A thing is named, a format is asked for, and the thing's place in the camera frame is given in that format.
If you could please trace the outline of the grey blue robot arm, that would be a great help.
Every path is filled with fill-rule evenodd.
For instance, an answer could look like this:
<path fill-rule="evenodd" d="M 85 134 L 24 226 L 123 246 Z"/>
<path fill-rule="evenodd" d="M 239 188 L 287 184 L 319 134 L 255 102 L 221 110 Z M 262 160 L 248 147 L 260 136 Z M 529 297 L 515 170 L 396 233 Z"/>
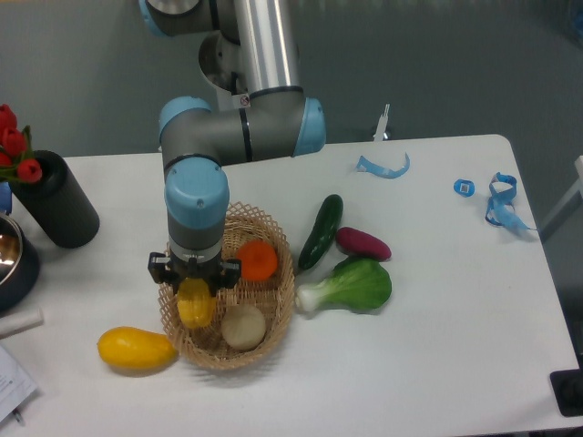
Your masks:
<path fill-rule="evenodd" d="M 287 2 L 143 1 L 139 9 L 155 34 L 205 33 L 199 57 L 219 69 L 209 81 L 232 96 L 217 112 L 198 97 L 174 98 L 160 111 L 169 253 L 151 253 L 148 271 L 173 289 L 185 279 L 230 289 L 241 266 L 221 255 L 230 201 L 224 168 L 320 151 L 322 105 L 304 94 Z"/>

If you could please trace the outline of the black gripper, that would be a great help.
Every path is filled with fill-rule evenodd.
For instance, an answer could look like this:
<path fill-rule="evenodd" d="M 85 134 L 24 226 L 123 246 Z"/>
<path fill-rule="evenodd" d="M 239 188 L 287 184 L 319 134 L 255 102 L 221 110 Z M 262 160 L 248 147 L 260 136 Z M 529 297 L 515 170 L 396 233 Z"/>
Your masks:
<path fill-rule="evenodd" d="M 216 297 L 220 290 L 237 285 L 241 277 L 241 261 L 223 259 L 221 253 L 206 261 L 196 258 L 184 261 L 172 253 L 151 252 L 148 256 L 148 272 L 155 283 L 169 284 L 174 295 L 178 294 L 184 279 L 204 279 L 209 285 L 210 295 Z"/>

